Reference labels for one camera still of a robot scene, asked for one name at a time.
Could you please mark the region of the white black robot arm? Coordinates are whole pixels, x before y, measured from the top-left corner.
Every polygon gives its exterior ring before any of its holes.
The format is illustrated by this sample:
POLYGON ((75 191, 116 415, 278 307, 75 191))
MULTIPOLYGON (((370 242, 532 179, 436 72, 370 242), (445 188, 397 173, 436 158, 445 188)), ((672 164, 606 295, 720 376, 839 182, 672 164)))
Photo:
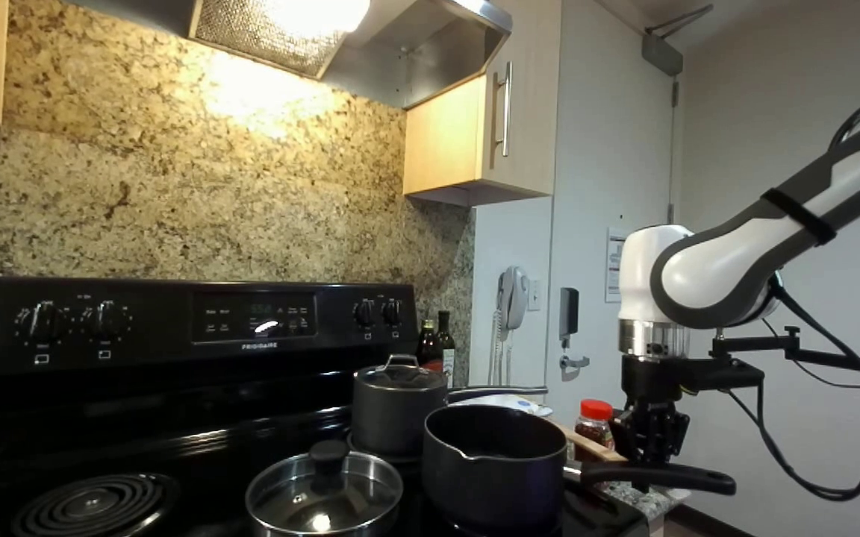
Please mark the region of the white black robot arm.
POLYGON ((690 358, 684 334, 753 322, 776 295, 776 271, 860 221, 860 107, 827 149, 729 221, 693 233, 657 224, 630 233, 618 269, 618 355, 624 412, 615 442, 633 462, 669 462, 687 418, 684 391, 758 385, 738 358, 690 358))

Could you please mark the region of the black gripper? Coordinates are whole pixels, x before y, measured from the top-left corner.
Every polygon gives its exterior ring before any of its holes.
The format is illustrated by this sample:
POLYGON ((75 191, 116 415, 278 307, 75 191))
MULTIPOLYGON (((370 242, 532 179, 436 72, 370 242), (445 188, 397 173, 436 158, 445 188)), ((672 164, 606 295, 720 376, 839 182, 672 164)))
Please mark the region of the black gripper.
POLYGON ((624 409, 615 448, 630 462, 666 465, 681 453, 690 418, 675 409, 684 394, 758 388, 764 373, 738 358, 621 358, 624 409))

